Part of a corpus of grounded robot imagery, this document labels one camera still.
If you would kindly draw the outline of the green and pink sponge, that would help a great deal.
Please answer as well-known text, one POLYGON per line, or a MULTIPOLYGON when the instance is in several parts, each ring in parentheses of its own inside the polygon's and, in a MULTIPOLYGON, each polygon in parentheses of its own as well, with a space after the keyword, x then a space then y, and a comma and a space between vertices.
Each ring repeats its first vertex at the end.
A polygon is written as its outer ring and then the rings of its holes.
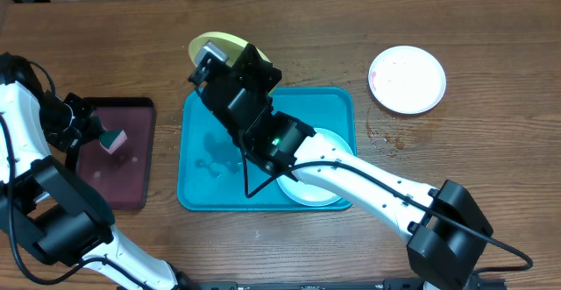
POLYGON ((114 153, 126 140, 127 135, 124 130, 105 131, 100 137, 101 147, 109 154, 114 153))

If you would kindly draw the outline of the yellow-green rimmed plate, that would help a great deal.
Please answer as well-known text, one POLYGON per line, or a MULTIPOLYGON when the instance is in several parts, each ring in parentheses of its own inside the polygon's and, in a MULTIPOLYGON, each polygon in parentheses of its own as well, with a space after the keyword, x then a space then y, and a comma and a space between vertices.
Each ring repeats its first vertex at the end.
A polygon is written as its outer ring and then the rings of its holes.
POLYGON ((208 97, 269 94, 282 72, 254 44, 226 32, 205 32, 188 45, 195 70, 188 81, 208 97))

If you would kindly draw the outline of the white plate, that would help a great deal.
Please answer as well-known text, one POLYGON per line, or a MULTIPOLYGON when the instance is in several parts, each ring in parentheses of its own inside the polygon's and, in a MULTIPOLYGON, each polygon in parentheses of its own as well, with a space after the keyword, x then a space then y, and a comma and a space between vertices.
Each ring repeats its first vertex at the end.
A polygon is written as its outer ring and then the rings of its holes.
POLYGON ((439 104, 447 81, 443 66, 431 53, 415 46, 393 46, 372 61, 368 84, 386 109, 417 115, 439 104))

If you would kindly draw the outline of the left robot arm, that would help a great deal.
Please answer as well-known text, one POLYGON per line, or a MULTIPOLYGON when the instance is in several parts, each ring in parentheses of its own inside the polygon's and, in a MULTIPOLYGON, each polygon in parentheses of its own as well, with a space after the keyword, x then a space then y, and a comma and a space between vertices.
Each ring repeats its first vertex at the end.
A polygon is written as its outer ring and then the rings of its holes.
POLYGON ((147 97, 58 98, 1 87, 1 228, 12 252, 112 279, 124 289, 192 289, 134 244, 117 210, 146 205, 155 109, 147 97))

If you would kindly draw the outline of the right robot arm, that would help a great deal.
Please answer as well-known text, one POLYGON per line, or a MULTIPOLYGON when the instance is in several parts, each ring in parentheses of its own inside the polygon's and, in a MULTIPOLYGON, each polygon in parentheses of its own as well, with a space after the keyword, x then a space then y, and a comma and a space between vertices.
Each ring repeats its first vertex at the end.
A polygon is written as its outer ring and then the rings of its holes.
POLYGON ((463 289, 493 229, 458 183, 406 180, 349 154, 302 120, 273 109, 281 71, 252 44, 235 58, 208 40, 189 79, 243 162, 328 190, 378 217, 407 244, 411 269, 438 289, 463 289))

